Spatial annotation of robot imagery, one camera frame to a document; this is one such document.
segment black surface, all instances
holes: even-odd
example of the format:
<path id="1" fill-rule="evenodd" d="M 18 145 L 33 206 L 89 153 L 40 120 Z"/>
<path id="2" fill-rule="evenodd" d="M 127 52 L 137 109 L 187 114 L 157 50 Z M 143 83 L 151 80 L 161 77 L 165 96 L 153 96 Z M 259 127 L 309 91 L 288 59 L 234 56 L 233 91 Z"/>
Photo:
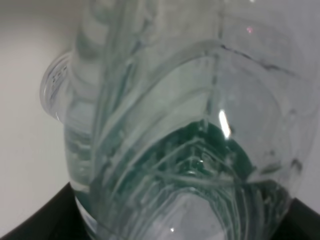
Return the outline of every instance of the black surface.
<path id="1" fill-rule="evenodd" d="M 73 191 L 68 184 L 35 215 L 1 240 L 90 238 L 86 234 Z M 295 199 L 271 240 L 320 240 L 320 216 Z"/>

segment water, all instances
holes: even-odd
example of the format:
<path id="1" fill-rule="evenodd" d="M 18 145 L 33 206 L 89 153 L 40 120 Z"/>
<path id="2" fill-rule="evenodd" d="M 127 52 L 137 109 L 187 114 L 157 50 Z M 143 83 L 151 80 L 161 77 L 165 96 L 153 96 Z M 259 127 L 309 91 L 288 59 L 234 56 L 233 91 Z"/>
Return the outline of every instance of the water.
<path id="1" fill-rule="evenodd" d="M 289 194 L 271 180 L 246 183 L 255 170 L 246 153 L 204 125 L 170 133 L 134 164 L 131 151 L 119 162 L 99 189 L 101 239 L 269 239 Z"/>
<path id="2" fill-rule="evenodd" d="M 96 232 L 96 220 L 91 216 L 90 173 L 91 173 L 91 135 L 74 130 L 67 125 L 64 130 L 66 161 L 70 184 L 76 203 L 90 235 Z"/>

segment white background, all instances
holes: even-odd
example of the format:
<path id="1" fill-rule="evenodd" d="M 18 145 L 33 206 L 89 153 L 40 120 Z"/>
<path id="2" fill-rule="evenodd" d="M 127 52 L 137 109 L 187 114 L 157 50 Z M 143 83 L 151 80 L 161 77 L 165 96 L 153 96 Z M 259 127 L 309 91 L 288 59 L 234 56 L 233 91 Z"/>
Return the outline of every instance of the white background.
<path id="1" fill-rule="evenodd" d="M 0 237 L 68 182 L 63 126 L 42 110 L 39 86 L 70 47 L 82 7 L 83 0 L 0 0 Z M 319 156 L 320 134 L 298 194 L 318 213 Z"/>

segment black base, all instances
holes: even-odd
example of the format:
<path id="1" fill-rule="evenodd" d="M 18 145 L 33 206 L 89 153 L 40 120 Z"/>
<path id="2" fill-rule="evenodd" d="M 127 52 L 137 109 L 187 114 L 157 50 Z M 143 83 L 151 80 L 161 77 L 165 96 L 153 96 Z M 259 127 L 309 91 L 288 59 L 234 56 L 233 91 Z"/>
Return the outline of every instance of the black base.
<path id="1" fill-rule="evenodd" d="M 36 214 L 1 240 L 90 240 L 90 238 L 85 231 L 73 191 L 70 184 L 67 184 Z M 320 240 L 320 216 L 295 199 L 271 240 Z"/>

